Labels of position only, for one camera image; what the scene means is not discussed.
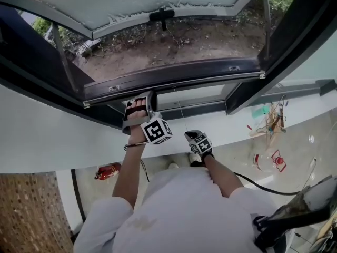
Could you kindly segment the large frosted glass pane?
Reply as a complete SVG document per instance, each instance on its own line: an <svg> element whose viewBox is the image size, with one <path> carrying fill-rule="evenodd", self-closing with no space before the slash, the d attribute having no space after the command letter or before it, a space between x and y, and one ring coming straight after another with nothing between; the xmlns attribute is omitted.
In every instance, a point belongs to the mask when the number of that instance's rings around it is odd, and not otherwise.
<svg viewBox="0 0 337 253"><path fill-rule="evenodd" d="M337 50L320 48L275 88L315 84L316 81L335 80L337 84Z"/></svg>

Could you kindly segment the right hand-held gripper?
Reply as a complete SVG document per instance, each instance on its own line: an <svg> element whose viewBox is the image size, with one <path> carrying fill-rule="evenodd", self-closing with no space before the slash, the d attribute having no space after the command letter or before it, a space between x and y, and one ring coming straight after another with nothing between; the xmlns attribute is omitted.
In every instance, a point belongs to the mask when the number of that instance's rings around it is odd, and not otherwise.
<svg viewBox="0 0 337 253"><path fill-rule="evenodd" d="M184 133L192 152L197 154L204 154L212 150L211 140L204 132L201 131L186 131Z"/></svg>

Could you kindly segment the person's white shirt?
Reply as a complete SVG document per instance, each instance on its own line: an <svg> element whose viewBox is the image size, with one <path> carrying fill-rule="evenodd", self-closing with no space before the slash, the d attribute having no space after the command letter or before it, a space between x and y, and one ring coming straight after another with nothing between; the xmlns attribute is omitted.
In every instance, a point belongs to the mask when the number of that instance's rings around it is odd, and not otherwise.
<svg viewBox="0 0 337 253"><path fill-rule="evenodd" d="M168 169L134 209L123 198L96 201L74 253L261 253L252 216L269 216L268 195L246 187L227 198L204 168Z"/></svg>

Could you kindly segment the person's right forearm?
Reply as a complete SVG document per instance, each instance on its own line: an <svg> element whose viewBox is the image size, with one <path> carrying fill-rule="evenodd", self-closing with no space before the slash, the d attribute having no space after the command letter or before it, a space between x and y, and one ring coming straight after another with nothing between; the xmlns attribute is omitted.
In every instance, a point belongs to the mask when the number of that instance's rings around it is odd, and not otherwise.
<svg viewBox="0 0 337 253"><path fill-rule="evenodd" d="M244 187L237 175L216 159L207 159L205 165L223 197L229 198L236 189Z"/></svg>

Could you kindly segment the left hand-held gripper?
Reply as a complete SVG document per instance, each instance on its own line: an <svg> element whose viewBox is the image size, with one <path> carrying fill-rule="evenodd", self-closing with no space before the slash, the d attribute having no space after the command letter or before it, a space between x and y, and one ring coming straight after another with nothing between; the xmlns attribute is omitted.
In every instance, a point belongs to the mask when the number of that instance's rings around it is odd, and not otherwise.
<svg viewBox="0 0 337 253"><path fill-rule="evenodd" d="M135 112L144 111L145 116L129 118ZM123 117L122 132L131 135L131 127L140 126L149 144L161 144L172 137L169 124L158 111L157 94L144 92L127 101Z"/></svg>

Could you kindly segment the red fire extinguisher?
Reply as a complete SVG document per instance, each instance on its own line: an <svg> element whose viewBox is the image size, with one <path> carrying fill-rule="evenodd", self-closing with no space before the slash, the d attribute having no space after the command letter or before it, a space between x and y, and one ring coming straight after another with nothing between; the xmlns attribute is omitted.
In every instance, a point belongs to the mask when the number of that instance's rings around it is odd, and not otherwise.
<svg viewBox="0 0 337 253"><path fill-rule="evenodd" d="M107 166L99 167L94 179L104 181L109 179L110 177L116 176L121 169L120 163L113 163Z"/></svg>

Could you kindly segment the person's left hand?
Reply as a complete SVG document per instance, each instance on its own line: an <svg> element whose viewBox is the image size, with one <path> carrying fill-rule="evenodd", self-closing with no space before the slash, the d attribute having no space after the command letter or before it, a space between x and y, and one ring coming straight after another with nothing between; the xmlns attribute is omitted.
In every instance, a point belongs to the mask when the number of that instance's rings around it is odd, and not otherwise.
<svg viewBox="0 0 337 253"><path fill-rule="evenodd" d="M128 109L137 109L139 110L133 111L127 116L128 120L135 120L138 118L146 117L147 116L147 111L140 109L140 107L146 106L146 99L137 99L135 100L129 107Z"/></svg>

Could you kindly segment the clear plastic bottle red label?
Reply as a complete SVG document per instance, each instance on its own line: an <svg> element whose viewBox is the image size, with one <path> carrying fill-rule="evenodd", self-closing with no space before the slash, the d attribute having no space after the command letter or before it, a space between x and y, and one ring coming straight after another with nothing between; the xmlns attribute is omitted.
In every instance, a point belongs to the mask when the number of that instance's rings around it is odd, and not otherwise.
<svg viewBox="0 0 337 253"><path fill-rule="evenodd" d="M277 171L279 173L283 172L287 166L284 158L281 156L279 149L255 154L253 157L253 164L260 171Z"/></svg>

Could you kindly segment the teal plastic cylinder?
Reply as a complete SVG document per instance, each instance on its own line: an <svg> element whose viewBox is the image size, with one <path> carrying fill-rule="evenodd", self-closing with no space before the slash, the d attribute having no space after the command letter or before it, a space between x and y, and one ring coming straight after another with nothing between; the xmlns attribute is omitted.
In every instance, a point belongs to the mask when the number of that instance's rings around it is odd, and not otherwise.
<svg viewBox="0 0 337 253"><path fill-rule="evenodd" d="M256 110L254 110L251 114L253 119L264 116L269 113L270 107L268 105L264 105Z"/></svg>

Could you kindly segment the person's left forearm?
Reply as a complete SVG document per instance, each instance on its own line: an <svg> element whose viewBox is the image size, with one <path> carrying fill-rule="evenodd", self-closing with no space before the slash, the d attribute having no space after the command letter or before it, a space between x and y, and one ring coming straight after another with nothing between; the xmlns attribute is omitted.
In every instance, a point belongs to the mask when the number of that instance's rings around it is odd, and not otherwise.
<svg viewBox="0 0 337 253"><path fill-rule="evenodd" d="M140 161L145 149L146 137L140 126L131 127L131 135L112 196L125 199L134 208L140 179Z"/></svg>

